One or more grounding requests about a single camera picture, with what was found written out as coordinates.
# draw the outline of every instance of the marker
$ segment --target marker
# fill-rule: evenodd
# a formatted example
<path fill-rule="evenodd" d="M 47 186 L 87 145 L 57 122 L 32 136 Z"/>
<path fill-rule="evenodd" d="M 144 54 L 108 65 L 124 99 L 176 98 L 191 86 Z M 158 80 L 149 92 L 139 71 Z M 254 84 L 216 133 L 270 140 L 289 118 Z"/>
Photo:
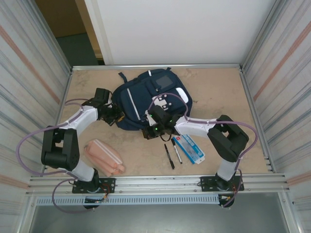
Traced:
<path fill-rule="evenodd" d="M 175 166 L 174 166 L 173 161 L 171 160 L 170 153 L 169 153 L 169 151 L 167 150 L 166 144 L 164 144 L 164 147 L 165 147 L 165 150 L 166 150 L 167 157 L 169 158 L 169 161 L 170 161 L 170 163 L 171 163 L 172 169 L 174 169 Z"/>
<path fill-rule="evenodd" d="M 175 148 L 175 151 L 176 151 L 176 154 L 177 154 L 177 157 L 178 157 L 178 159 L 179 159 L 180 164 L 183 164 L 183 161 L 181 161 L 181 158 L 180 158 L 180 155 L 179 155 L 179 153 L 178 153 L 178 150 L 177 150 L 177 147 L 176 147 L 176 144 L 175 144 L 174 139 L 171 139 L 171 141 L 172 141 L 173 146 L 174 146 L 174 148 Z"/>

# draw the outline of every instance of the backpack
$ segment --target backpack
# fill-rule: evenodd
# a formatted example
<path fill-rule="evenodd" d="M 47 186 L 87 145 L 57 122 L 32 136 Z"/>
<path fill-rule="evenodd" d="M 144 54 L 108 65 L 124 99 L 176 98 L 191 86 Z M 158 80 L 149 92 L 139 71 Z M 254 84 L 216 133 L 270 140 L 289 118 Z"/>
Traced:
<path fill-rule="evenodd" d="M 124 118 L 116 122 L 117 126 L 124 130 L 142 130 L 149 126 L 145 117 L 145 111 L 152 102 L 152 98 L 162 93 L 173 93 L 181 96 L 188 106 L 189 116 L 192 107 L 192 98 L 176 74 L 167 69 L 148 70 L 137 78 L 127 81 L 124 74 L 124 84 L 119 86 L 112 94 L 112 101 L 124 112 Z M 170 114 L 184 114 L 186 107 L 183 102 L 171 95 L 161 96 L 155 101 Z"/>

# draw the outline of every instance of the floor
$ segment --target floor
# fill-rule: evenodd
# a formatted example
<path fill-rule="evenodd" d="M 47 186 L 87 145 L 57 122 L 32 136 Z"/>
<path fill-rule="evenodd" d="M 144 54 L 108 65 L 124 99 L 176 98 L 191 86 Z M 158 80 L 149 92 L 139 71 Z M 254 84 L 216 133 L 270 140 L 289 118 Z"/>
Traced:
<path fill-rule="evenodd" d="M 67 207 L 81 210 L 82 206 Z M 31 233 L 288 233 L 277 193 L 239 194 L 231 209 L 215 204 L 112 205 L 68 215 L 38 206 Z"/>
<path fill-rule="evenodd" d="M 58 37 L 56 40 L 71 67 L 98 65 L 87 33 Z"/>
<path fill-rule="evenodd" d="M 120 71 L 130 80 L 145 70 L 74 71 L 67 99 L 89 99 L 94 96 L 97 87 L 114 91 L 123 83 L 118 75 Z M 236 68 L 172 69 L 172 71 L 179 76 L 193 98 L 191 117 L 212 119 L 218 118 L 221 114 L 226 114 L 233 120 L 254 126 Z M 76 106 L 66 107 L 63 111 L 62 120 L 66 120 L 76 111 Z M 254 134 L 248 129 L 244 130 L 250 137 L 249 144 L 252 143 Z M 175 169 L 172 170 L 164 149 L 164 142 L 160 138 L 146 140 L 139 131 L 124 131 L 116 125 L 109 127 L 104 121 L 96 121 L 79 136 L 81 158 L 89 165 L 91 163 L 87 161 L 81 151 L 89 140 L 95 138 L 109 144 L 120 154 L 126 168 L 123 173 L 124 176 L 215 174 L 221 161 L 210 141 L 201 137 L 193 137 L 194 141 L 205 152 L 205 161 L 199 165 L 193 165 L 180 150 L 183 160 L 181 165 L 171 142 L 169 142 L 167 146 L 175 164 Z M 267 172 L 259 142 L 245 155 L 240 168 L 243 173 Z"/>

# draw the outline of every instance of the pink pencil case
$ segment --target pink pencil case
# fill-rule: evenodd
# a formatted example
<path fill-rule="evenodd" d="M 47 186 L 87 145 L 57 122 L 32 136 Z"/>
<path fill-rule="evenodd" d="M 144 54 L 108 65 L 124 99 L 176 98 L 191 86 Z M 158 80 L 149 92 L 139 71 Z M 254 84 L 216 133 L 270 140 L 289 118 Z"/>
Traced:
<path fill-rule="evenodd" d="M 107 177 L 121 174 L 125 171 L 119 153 L 98 139 L 89 141 L 84 147 L 84 151 L 88 160 Z"/>

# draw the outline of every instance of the wooden floor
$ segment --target wooden floor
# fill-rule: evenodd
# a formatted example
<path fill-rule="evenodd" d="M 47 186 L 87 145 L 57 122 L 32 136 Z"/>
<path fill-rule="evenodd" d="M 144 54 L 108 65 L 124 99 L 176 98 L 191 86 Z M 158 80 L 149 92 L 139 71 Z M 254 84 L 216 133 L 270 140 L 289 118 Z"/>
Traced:
<path fill-rule="evenodd" d="M 120 71 L 125 74 L 128 80 L 131 80 L 146 70 L 75 71 L 67 99 L 89 99 L 94 96 L 97 87 L 114 91 L 123 83 L 118 75 Z M 212 119 L 218 118 L 221 114 L 226 114 L 233 120 L 254 126 L 237 69 L 172 69 L 172 71 L 179 76 L 193 99 L 191 117 Z M 62 120 L 66 120 L 76 111 L 76 106 L 65 107 Z M 248 129 L 244 130 L 250 137 L 250 143 L 252 143 L 254 134 Z M 79 137 L 81 158 L 88 164 L 90 163 L 83 156 L 83 147 L 87 141 L 95 138 L 108 143 L 120 153 L 126 167 L 126 172 L 123 174 L 125 176 L 214 174 L 221 161 L 210 141 L 205 138 L 192 137 L 205 152 L 205 161 L 199 165 L 193 165 L 179 150 L 183 160 L 181 165 L 171 142 L 168 142 L 167 146 L 175 164 L 175 170 L 172 170 L 164 149 L 164 142 L 160 138 L 146 140 L 139 131 L 124 131 L 116 125 L 110 127 L 104 121 L 97 121 L 91 124 Z M 244 156 L 240 168 L 243 173 L 267 172 L 259 142 Z"/>

